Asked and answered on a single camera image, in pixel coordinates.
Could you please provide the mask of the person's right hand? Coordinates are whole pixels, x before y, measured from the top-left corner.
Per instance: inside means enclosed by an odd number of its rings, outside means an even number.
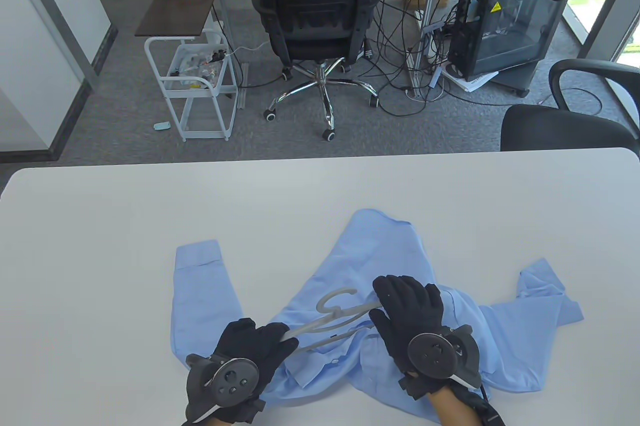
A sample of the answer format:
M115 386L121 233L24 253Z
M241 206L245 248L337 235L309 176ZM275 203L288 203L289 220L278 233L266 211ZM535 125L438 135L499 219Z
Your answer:
M409 359L409 344L423 333L437 333L442 328L444 306L435 284L422 285L411 276L378 276L372 283L380 308L369 312L387 353L405 377L416 377L416 383L430 399L448 392L457 400L466 398L450 380L433 380L418 372Z

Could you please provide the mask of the person's left hand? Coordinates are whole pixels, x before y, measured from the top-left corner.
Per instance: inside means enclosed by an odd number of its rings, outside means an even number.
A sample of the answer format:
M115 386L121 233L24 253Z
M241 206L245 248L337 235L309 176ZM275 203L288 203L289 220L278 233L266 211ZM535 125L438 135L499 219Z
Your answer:
M248 407L260 400L263 391L274 378L276 370L298 348L298 339L286 341L282 337L290 328L284 323L269 323L260 328L250 318L242 318L227 325L214 354L229 359L251 360L259 370L258 383L252 396L242 404L216 410L207 420L208 426L245 423Z

